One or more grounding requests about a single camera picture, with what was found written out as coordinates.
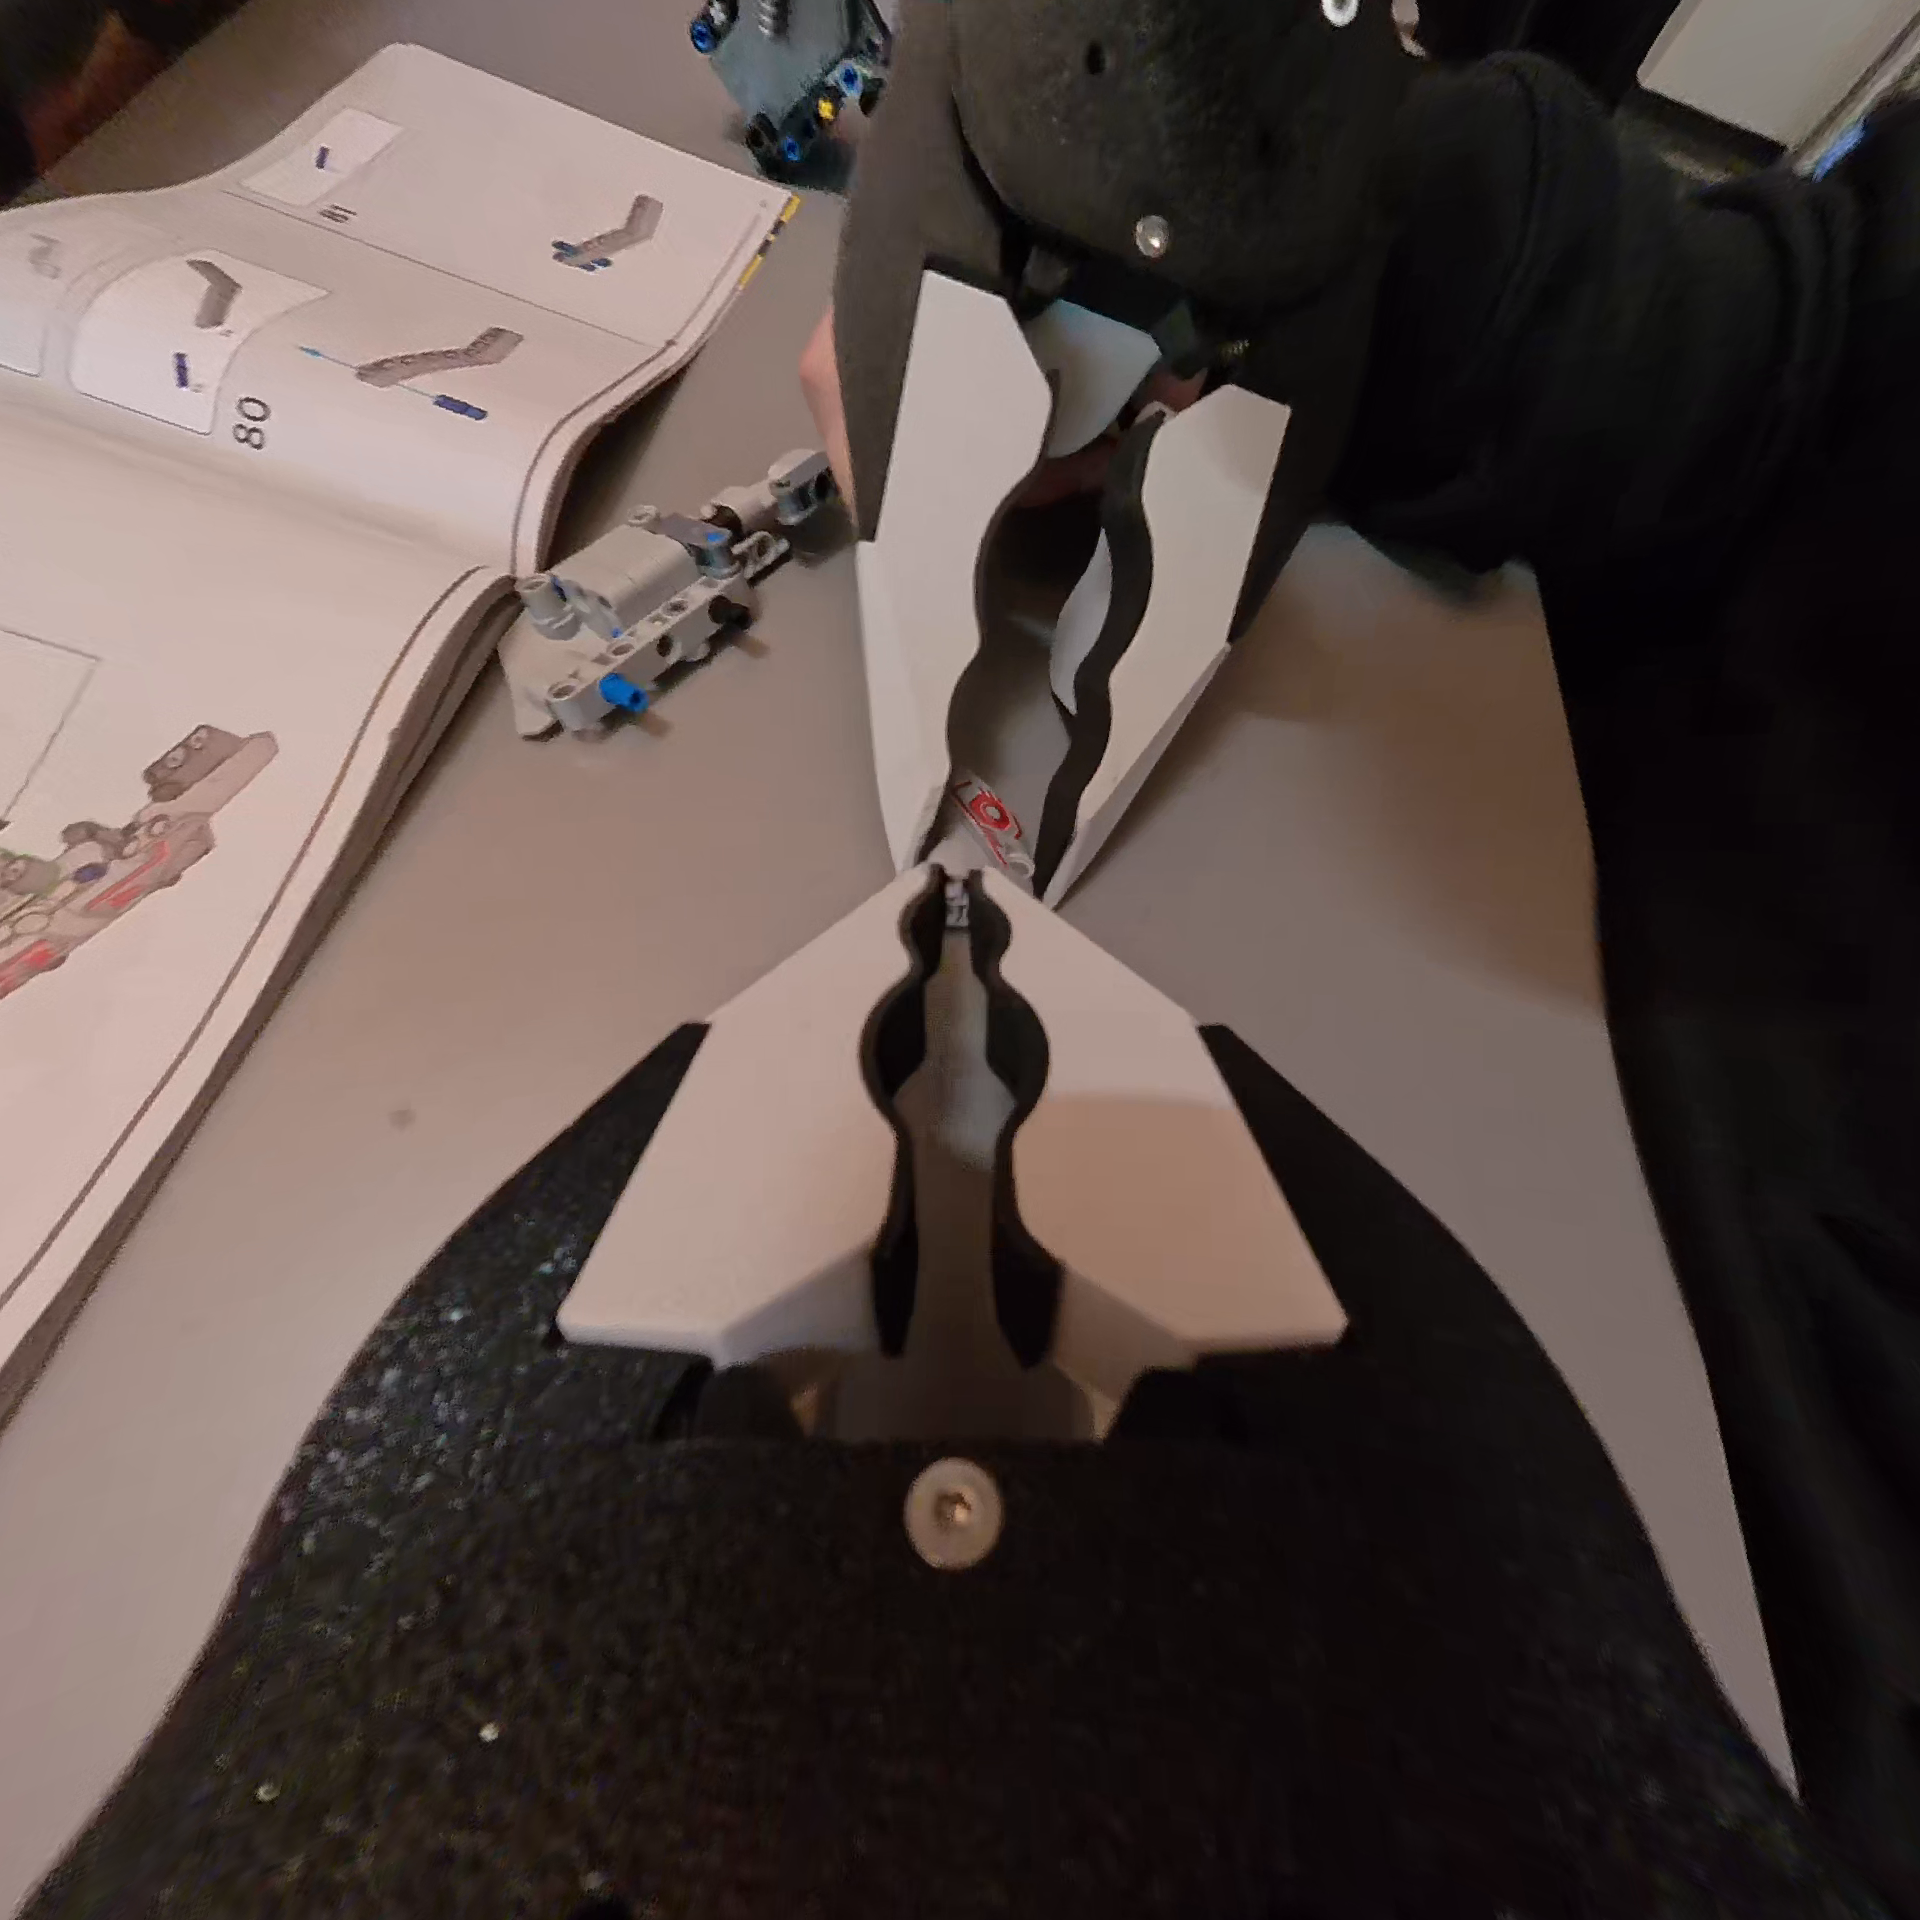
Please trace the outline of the white red-printed toy beam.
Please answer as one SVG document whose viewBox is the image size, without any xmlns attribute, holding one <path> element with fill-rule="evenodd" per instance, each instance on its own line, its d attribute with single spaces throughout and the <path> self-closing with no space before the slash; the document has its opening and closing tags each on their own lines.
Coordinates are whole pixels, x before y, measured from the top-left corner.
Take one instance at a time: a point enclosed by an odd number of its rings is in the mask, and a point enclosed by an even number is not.
<svg viewBox="0 0 1920 1920">
<path fill-rule="evenodd" d="M 967 828 L 985 856 L 1009 872 L 1030 894 L 1035 886 L 1038 863 L 1014 807 L 1003 795 L 969 771 L 955 771 L 950 782 L 950 798 L 959 822 Z"/>
</svg>

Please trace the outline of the toy brick instruction booklet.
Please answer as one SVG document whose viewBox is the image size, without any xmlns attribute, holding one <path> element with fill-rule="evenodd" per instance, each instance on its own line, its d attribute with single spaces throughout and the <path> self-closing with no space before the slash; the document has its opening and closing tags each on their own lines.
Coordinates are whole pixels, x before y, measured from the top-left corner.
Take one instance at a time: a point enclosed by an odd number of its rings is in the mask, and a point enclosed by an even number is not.
<svg viewBox="0 0 1920 1920">
<path fill-rule="evenodd" d="M 396 43 L 2 225 L 4 1414 L 394 815 L 585 445 L 776 183 Z"/>
</svg>

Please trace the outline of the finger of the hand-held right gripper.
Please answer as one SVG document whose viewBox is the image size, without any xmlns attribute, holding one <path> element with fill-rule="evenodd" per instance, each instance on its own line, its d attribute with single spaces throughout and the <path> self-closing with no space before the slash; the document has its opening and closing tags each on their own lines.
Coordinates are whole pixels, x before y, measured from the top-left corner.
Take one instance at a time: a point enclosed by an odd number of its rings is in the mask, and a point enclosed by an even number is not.
<svg viewBox="0 0 1920 1920">
<path fill-rule="evenodd" d="M 1055 632 L 1066 753 L 1034 843 L 1062 905 L 1224 664 L 1290 406 L 1242 385 L 1138 417 L 1099 497 L 1096 560 Z"/>
<path fill-rule="evenodd" d="M 872 753 L 897 872 L 922 861 L 942 808 L 954 693 L 982 645 L 982 550 L 1038 468 L 1049 413 L 1049 379 L 1009 302 L 927 272 L 875 532 L 856 544 Z"/>
</svg>

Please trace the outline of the person's right forearm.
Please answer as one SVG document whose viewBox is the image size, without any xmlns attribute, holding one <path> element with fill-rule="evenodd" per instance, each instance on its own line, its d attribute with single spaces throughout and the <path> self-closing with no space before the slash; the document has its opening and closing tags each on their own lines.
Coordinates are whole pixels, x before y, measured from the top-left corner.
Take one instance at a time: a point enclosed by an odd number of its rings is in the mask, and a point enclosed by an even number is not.
<svg viewBox="0 0 1920 1920">
<path fill-rule="evenodd" d="M 1535 573 L 1803 1808 L 1916 1916 L 1916 94 L 1691 183 L 1536 54 L 1431 64 L 1393 183 L 1332 497 Z"/>
</svg>

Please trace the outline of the grey desk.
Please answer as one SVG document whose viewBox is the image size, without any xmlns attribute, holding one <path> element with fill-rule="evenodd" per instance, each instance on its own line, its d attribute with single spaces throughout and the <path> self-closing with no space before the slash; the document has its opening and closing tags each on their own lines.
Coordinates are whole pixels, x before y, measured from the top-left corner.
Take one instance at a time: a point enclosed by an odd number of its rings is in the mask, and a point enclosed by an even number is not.
<svg viewBox="0 0 1920 1920">
<path fill-rule="evenodd" d="M 4 1429 L 4 1911 L 132 1757 L 298 1441 L 444 1238 L 889 877 L 846 553 L 656 733 L 487 669 Z M 1066 905 L 1433 1212 L 1574 1382 L 1744 1723 L 1786 1717 L 1627 1134 L 1545 622 L 1314 527 Z"/>
</svg>

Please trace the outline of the dark grey toy brick assembly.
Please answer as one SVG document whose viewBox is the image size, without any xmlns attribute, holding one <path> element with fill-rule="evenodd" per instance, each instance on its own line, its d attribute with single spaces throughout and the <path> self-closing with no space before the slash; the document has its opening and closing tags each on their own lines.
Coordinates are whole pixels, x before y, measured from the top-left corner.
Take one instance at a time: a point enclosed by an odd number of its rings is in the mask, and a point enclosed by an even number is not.
<svg viewBox="0 0 1920 1920">
<path fill-rule="evenodd" d="M 689 21 L 768 175 L 794 175 L 850 112 L 872 112 L 894 57 L 897 5 L 703 3 Z"/>
</svg>

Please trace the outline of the person's right hand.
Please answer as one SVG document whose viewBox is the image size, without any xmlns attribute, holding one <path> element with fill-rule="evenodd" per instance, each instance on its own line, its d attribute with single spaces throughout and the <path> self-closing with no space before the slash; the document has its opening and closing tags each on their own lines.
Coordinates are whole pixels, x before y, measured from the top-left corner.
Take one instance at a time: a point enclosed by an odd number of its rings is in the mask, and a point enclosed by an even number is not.
<svg viewBox="0 0 1920 1920">
<path fill-rule="evenodd" d="M 840 379 L 842 374 L 836 365 L 833 320 L 835 313 L 828 307 L 812 333 L 807 335 L 807 342 L 800 352 L 800 389 L 807 401 L 807 413 L 812 417 L 816 439 L 833 468 L 836 494 L 846 503 L 849 515 L 856 516 L 858 497 L 854 457 L 849 445 L 849 416 Z"/>
</svg>

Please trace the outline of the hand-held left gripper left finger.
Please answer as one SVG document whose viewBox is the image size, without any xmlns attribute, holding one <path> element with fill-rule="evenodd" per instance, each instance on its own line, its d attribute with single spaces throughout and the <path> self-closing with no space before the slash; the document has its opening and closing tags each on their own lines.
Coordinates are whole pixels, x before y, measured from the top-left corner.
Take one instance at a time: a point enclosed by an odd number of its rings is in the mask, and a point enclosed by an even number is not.
<svg viewBox="0 0 1920 1920">
<path fill-rule="evenodd" d="M 962 1431 L 962 1175 L 934 1097 L 959 875 L 914 869 L 718 1008 L 560 1307 L 564 1341 L 755 1365 L 840 1437 Z"/>
</svg>

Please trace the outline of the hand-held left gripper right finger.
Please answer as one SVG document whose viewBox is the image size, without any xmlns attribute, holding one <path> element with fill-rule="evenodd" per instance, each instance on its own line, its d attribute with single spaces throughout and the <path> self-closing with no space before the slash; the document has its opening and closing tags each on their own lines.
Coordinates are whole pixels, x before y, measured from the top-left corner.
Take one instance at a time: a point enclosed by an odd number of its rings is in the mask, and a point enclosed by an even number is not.
<svg viewBox="0 0 1920 1920">
<path fill-rule="evenodd" d="M 1198 1021 L 998 872 L 967 877 L 993 1147 L 990 1273 L 1025 1368 L 1104 1433 L 1137 1382 L 1332 1349 L 1324 1265 Z"/>
</svg>

